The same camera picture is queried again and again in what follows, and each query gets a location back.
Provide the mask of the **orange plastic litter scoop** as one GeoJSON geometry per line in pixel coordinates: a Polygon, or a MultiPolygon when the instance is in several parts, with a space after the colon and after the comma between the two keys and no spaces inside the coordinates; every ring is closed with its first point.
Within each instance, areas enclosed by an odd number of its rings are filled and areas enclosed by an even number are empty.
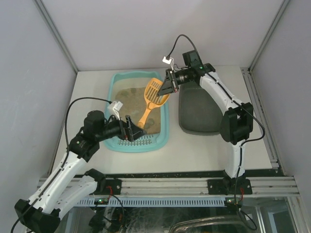
{"type": "Polygon", "coordinates": [[[145,91],[144,91],[144,99],[146,102],[146,109],[143,116],[138,121],[138,126],[140,128],[144,128],[146,123],[147,117],[149,116],[150,112],[155,109],[159,108],[166,103],[169,99],[169,94],[165,94],[163,96],[158,96],[158,92],[160,91],[160,87],[162,86],[163,82],[157,78],[151,78],[148,82],[145,91]]]}

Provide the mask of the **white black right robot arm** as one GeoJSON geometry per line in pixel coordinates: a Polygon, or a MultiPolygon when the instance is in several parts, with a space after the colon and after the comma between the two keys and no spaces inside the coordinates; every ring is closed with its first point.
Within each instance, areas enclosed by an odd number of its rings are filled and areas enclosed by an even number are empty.
{"type": "Polygon", "coordinates": [[[183,58],[186,68],[174,71],[174,59],[169,55],[163,57],[162,61],[170,68],[165,71],[157,96],[176,93],[181,85],[189,82],[195,82],[205,90],[223,114],[220,134],[230,144],[225,174],[231,179],[241,177],[245,172],[244,145],[253,131],[253,105],[236,98],[221,81],[216,69],[210,63],[203,64],[196,51],[184,53],[183,58]]]}

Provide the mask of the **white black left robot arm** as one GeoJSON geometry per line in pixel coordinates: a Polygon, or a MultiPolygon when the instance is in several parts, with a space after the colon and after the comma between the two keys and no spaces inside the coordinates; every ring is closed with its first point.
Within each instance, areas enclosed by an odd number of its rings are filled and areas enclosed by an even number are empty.
{"type": "Polygon", "coordinates": [[[57,168],[33,195],[15,204],[18,221],[34,233],[55,232],[62,218],[79,200],[105,191],[105,175],[94,168],[88,170],[78,184],[66,189],[77,171],[99,150],[100,142],[113,137],[133,142],[144,135],[146,131],[134,124],[130,116],[126,116],[125,121],[115,117],[106,120],[101,111],[89,112],[57,168]]]}

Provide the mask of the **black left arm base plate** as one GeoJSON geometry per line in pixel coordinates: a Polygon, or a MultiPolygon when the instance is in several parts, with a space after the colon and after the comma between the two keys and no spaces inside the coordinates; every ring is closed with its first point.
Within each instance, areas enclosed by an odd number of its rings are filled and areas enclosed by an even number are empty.
{"type": "Polygon", "coordinates": [[[97,185],[94,191],[95,195],[119,195],[121,193],[122,180],[121,179],[106,179],[97,185]]]}

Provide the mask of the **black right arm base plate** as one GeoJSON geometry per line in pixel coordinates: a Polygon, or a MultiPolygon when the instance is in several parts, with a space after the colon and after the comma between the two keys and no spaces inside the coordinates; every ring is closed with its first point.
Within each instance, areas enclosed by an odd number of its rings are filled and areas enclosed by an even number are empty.
{"type": "Polygon", "coordinates": [[[241,195],[242,191],[246,195],[253,194],[252,186],[249,179],[208,179],[208,193],[210,195],[241,195]]]}

